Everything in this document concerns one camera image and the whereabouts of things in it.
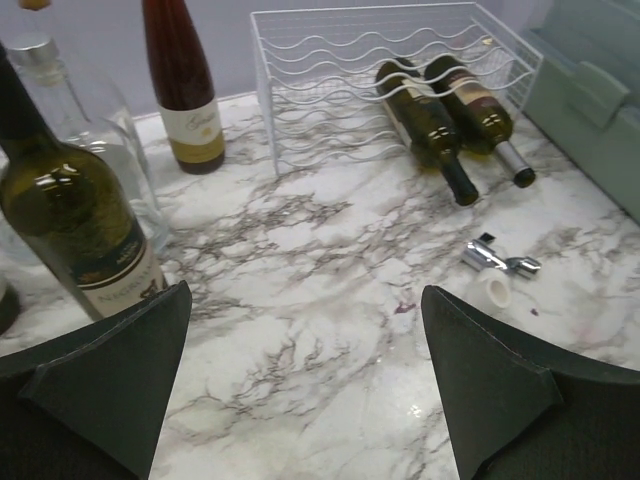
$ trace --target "green wine bottle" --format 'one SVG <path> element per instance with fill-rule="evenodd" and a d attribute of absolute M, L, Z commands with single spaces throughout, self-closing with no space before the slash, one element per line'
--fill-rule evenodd
<path fill-rule="evenodd" d="M 0 147 L 9 166 L 0 207 L 9 224 L 93 320 L 166 286 L 115 174 L 59 142 L 0 44 Z"/>
<path fill-rule="evenodd" d="M 404 58 L 395 61 L 407 68 L 389 61 L 376 75 L 380 95 L 406 87 L 384 100 L 387 114 L 414 157 L 424 166 L 435 167 L 442 172 L 459 205 L 471 205 L 478 199 L 478 190 L 458 161 L 461 139 L 451 117 L 437 98 L 429 96 L 433 95 L 429 86 L 414 80 L 420 77 L 415 66 Z M 388 78 L 397 73 L 412 78 Z"/>
<path fill-rule="evenodd" d="M 473 73 L 455 57 L 445 55 L 427 65 L 424 78 L 427 81 L 438 79 L 432 84 L 437 93 L 455 89 L 442 97 L 442 103 L 456 122 L 469 150 L 480 155 L 495 153 L 502 167 L 512 176 L 513 183 L 520 188 L 535 181 L 533 169 L 509 143 L 513 120 Z"/>

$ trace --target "white wire rack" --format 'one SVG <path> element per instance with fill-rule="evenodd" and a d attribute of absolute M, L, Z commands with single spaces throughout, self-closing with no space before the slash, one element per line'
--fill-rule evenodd
<path fill-rule="evenodd" d="M 454 54 L 514 116 L 542 61 L 475 2 L 255 12 L 251 19 L 276 174 L 405 148 L 380 105 L 396 91 L 376 91 L 375 75 L 389 59 L 408 58 L 423 72 Z"/>

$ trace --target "black bottle neck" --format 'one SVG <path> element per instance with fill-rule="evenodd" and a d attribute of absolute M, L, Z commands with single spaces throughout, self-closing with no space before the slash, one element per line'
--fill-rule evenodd
<path fill-rule="evenodd" d="M 0 147 L 10 161 L 60 143 L 40 115 L 0 45 Z"/>

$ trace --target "wall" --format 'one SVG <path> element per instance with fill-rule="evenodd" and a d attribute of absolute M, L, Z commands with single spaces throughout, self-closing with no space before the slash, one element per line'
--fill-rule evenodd
<path fill-rule="evenodd" d="M 482 0 L 480 3 L 514 27 L 524 24 L 538 0 Z M 3 0 L 0 39 L 9 41 L 32 24 L 16 0 Z M 354 5 L 428 3 L 412 0 L 187 0 L 209 57 L 218 95 L 255 89 L 249 14 L 257 10 Z M 65 34 L 91 55 L 124 91 L 136 114 L 154 111 L 146 64 L 141 0 L 53 0 Z"/>

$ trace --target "marble countertop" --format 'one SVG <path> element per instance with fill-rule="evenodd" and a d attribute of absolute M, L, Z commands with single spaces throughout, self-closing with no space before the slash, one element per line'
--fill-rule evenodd
<path fill-rule="evenodd" d="M 164 269 L 193 291 L 152 479 L 456 479 L 419 301 L 463 294 L 460 253 L 485 231 L 544 264 L 501 320 L 640 369 L 640 229 L 526 120 L 514 143 L 539 180 L 466 160 L 482 197 L 461 209 L 402 153 L 276 178 L 255 97 L 222 114 L 228 160 L 203 177 L 178 170 L 158 117 L 139 122 Z M 42 268 L 7 275 L 27 310 L 0 356 L 88 322 Z"/>

